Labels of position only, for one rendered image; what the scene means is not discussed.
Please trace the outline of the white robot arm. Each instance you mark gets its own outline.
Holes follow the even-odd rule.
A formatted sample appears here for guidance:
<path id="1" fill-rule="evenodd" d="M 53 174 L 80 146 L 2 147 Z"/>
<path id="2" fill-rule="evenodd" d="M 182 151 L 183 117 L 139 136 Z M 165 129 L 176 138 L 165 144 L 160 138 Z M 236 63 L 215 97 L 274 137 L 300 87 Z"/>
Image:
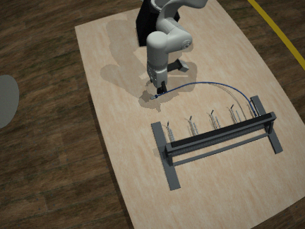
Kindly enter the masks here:
<path id="1" fill-rule="evenodd" d="M 169 2 L 168 2 L 169 1 Z M 177 10 L 182 6 L 203 8 L 208 0 L 151 0 L 151 5 L 160 14 L 156 22 L 156 30 L 146 40 L 148 66 L 154 70 L 162 70 L 167 65 L 167 72 L 178 69 L 186 73 L 189 68 L 185 61 L 177 59 L 168 64 L 171 52 L 186 49 L 192 43 L 191 34 L 174 20 Z"/>

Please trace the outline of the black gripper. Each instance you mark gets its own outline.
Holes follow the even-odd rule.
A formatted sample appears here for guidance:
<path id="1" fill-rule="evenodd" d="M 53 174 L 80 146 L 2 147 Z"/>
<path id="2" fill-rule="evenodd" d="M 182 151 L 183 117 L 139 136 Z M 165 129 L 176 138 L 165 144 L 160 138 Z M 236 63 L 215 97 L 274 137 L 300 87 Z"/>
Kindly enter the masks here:
<path id="1" fill-rule="evenodd" d="M 166 85 L 167 85 L 167 66 L 162 70 L 154 70 L 149 69 L 147 63 L 147 72 L 150 77 L 150 82 L 153 83 L 153 85 L 157 89 L 157 94 L 162 94 L 167 92 Z M 160 87 L 161 86 L 161 87 Z"/>

